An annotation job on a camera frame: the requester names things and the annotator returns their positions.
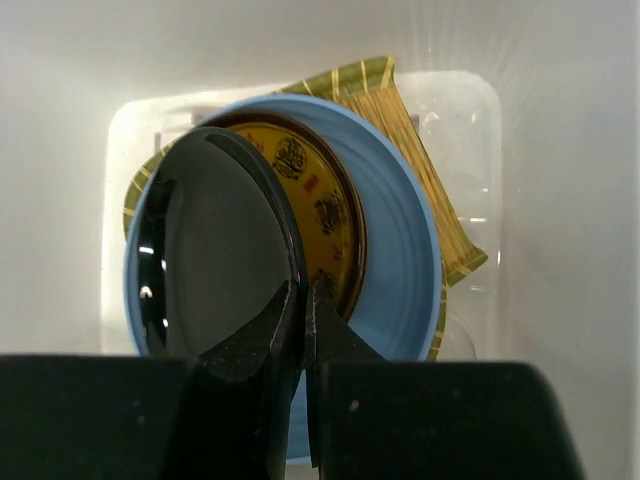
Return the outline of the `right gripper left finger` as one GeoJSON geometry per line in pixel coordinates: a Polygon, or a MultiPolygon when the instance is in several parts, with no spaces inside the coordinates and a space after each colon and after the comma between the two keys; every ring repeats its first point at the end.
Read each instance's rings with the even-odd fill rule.
{"type": "Polygon", "coordinates": [[[182,479],[281,479],[303,333],[298,286],[201,355],[180,412],[182,479]]]}

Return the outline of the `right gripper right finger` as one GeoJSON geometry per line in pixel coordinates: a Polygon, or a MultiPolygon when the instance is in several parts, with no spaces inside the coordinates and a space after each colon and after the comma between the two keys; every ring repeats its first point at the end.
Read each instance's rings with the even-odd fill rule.
{"type": "Polygon", "coordinates": [[[340,317],[319,281],[307,299],[304,365],[312,465],[371,469],[373,418],[388,399],[388,363],[340,317]]]}

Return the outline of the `yellow patterned plate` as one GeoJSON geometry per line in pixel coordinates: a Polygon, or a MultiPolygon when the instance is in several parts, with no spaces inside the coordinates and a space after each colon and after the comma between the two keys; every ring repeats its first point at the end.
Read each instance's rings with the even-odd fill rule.
{"type": "Polygon", "coordinates": [[[310,279],[325,284],[349,320],[364,282],[367,231],[359,194],[338,155],[307,125],[266,109],[220,113],[201,125],[229,129],[265,157],[294,211],[310,279]]]}

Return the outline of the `black plate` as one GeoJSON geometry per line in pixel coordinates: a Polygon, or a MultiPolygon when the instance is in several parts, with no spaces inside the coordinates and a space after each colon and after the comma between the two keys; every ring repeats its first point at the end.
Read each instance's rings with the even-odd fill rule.
{"type": "Polygon", "coordinates": [[[245,137],[198,127],[157,157],[127,234],[125,311],[141,355],[198,356],[308,276],[293,209],[245,137]]]}

